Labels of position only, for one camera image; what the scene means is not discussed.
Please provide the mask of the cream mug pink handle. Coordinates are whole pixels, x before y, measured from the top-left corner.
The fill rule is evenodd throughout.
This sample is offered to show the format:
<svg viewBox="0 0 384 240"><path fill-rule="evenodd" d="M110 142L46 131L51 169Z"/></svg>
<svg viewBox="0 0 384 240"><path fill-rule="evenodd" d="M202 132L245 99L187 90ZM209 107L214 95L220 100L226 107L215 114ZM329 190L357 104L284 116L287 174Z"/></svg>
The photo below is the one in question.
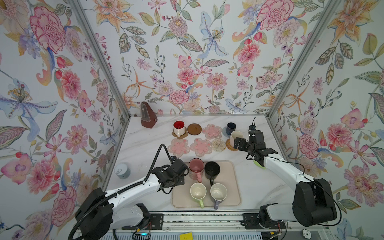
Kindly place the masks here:
<svg viewBox="0 0 384 240"><path fill-rule="evenodd" d="M240 131L233 131L233 132L231 133L231 136L230 136L230 146L231 146L231 147L234 147L235 139L236 139L236 138L243 139L243 138L244 138L243 133L240 132Z"/></svg>

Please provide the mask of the woven rattan round coaster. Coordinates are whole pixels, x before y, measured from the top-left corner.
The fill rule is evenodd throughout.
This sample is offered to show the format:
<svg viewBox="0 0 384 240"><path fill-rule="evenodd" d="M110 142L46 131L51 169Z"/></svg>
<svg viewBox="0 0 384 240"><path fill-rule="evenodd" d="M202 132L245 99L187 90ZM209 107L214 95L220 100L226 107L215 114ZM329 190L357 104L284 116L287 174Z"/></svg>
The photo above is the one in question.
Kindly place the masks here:
<svg viewBox="0 0 384 240"><path fill-rule="evenodd" d="M229 140L229 139L226 140L226 148L227 148L228 150L230 150L230 151L233 151L233 152L238 151L238 149L235 149L234 147L231 146L231 144L230 144L230 140Z"/></svg>

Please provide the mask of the small dark navy mug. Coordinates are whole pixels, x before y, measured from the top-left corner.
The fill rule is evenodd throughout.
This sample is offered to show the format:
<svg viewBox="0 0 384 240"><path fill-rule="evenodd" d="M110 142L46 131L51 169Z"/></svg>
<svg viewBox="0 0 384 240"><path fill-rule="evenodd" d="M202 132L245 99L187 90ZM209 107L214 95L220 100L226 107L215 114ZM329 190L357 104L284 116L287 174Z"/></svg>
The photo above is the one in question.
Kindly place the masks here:
<svg viewBox="0 0 384 240"><path fill-rule="evenodd" d="M232 132L236 130L236 128L237 128L237 125L235 123L230 122L227 124L225 132L228 136L230 136Z"/></svg>

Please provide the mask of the grey blue round coaster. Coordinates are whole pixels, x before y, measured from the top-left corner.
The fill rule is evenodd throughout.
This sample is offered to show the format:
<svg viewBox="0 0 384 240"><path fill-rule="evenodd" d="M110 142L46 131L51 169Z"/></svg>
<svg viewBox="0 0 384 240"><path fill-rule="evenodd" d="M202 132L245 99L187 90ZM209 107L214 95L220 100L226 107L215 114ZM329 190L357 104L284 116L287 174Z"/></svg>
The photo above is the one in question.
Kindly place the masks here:
<svg viewBox="0 0 384 240"><path fill-rule="evenodd" d="M227 137L227 138L229 137L229 135L227 134L227 127L226 126L223 127L222 134L224 137Z"/></svg>

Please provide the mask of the white embroidered round coaster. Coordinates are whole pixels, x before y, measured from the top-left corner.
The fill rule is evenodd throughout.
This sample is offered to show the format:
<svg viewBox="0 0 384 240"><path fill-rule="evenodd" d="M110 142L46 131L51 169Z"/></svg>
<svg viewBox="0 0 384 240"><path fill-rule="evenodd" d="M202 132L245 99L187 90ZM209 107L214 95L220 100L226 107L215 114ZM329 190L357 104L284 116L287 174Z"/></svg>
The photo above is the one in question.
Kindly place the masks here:
<svg viewBox="0 0 384 240"><path fill-rule="evenodd" d="M226 149L226 143L223 140L215 139L212 141L212 149L215 152L222 152Z"/></svg>

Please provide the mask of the pink flower coaster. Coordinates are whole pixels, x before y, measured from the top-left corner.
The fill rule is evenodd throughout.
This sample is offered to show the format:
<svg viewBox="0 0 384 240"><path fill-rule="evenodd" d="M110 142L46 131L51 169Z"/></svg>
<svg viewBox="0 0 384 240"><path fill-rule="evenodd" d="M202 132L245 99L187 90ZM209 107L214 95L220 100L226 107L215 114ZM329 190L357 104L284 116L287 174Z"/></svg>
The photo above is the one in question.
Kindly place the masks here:
<svg viewBox="0 0 384 240"><path fill-rule="evenodd" d="M167 149L169 153L172 153L173 156L178 158L181 158L184 154L188 154L190 152L189 142L186 139L173 139Z"/></svg>
<svg viewBox="0 0 384 240"><path fill-rule="evenodd" d="M208 124L205 128L203 128L202 133L205 135L207 140L222 138L222 128L213 124Z"/></svg>
<svg viewBox="0 0 384 240"><path fill-rule="evenodd" d="M195 153L197 157L203 157L204 155L211 154L213 152L212 143L210 140L203 140L196 138L190 145L190 150Z"/></svg>

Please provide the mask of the brown paw shaped coaster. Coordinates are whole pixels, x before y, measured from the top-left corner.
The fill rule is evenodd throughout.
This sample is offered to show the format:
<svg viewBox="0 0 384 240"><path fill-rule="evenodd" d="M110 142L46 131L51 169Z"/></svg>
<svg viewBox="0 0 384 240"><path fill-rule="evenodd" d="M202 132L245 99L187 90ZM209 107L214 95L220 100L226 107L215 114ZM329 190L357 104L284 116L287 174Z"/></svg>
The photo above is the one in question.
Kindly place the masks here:
<svg viewBox="0 0 384 240"><path fill-rule="evenodd" d="M186 138L188 135L189 135L189 133L186 131L183 135L181 135L181 136L178 137L174 132L172 132L172 136L175 137L175 138L177 138L178 140L184 139L184 138Z"/></svg>

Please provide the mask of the brown round wooden coaster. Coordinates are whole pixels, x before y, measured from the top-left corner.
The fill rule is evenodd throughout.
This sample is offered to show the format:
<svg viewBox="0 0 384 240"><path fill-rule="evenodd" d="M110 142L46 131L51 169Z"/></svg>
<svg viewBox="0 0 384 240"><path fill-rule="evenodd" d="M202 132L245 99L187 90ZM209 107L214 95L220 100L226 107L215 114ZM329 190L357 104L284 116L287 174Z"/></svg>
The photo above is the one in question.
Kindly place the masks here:
<svg viewBox="0 0 384 240"><path fill-rule="evenodd" d="M202 127L199 124L190 124L187 131L190 135L197 136L202 132Z"/></svg>

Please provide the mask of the red interior white mug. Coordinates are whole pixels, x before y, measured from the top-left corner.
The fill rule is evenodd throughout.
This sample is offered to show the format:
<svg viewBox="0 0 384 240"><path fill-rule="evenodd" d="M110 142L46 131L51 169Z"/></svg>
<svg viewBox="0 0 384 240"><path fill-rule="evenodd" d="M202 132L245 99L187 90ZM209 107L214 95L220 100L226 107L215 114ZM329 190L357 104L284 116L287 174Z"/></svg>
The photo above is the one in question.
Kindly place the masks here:
<svg viewBox="0 0 384 240"><path fill-rule="evenodd" d="M173 132L179 137L186 132L186 126L183 121L176 121L173 125Z"/></svg>

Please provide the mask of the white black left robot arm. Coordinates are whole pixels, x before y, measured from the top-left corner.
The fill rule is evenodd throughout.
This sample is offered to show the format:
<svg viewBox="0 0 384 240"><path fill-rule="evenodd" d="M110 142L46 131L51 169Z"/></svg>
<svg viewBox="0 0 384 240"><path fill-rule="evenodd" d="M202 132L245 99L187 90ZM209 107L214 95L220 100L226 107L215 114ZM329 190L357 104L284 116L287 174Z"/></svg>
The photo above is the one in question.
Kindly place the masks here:
<svg viewBox="0 0 384 240"><path fill-rule="evenodd" d="M99 240L110 230L147 226L151 214L139 200L183 185L189 172L185 162L172 157L169 165L151 166L145 177L132 184L107 192L93 190L75 213L76 223L68 238L74 240L76 231L80 231L80 240Z"/></svg>

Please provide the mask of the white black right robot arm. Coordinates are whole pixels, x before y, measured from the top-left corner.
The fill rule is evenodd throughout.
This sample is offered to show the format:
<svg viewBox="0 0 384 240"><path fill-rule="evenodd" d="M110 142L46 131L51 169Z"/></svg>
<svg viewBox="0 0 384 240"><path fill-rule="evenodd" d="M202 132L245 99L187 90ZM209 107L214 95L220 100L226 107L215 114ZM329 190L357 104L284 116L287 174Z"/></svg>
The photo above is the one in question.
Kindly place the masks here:
<svg viewBox="0 0 384 240"><path fill-rule="evenodd" d="M246 152L246 159L272 171L294 191L292 203L269 204L260 207L258 222L264 228L277 222L297 222L304 227L329 226L330 221L341 219L341 209L331 194L325 179L306 174L306 168L284 160L277 151L266 147L264 134L254 127L249 138L236 137L234 149Z"/></svg>

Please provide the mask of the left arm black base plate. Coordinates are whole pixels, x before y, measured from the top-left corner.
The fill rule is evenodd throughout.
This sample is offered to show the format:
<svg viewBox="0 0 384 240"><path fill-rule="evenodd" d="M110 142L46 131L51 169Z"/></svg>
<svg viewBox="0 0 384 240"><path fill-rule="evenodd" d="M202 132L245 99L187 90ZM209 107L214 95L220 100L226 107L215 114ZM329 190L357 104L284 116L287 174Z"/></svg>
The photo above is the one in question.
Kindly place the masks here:
<svg viewBox="0 0 384 240"><path fill-rule="evenodd" d="M162 230L164 214L148 214L136 226L124 226L122 230Z"/></svg>

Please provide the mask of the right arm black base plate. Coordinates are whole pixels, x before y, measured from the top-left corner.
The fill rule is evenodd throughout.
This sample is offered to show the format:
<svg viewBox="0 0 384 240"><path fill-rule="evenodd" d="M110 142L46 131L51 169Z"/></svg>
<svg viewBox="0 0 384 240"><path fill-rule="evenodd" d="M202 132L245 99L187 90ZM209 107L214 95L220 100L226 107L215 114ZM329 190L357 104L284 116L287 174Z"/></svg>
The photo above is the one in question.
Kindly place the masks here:
<svg viewBox="0 0 384 240"><path fill-rule="evenodd" d="M244 213L241 225L246 230L285 230L287 225L284 221L273 221L266 215L259 213Z"/></svg>

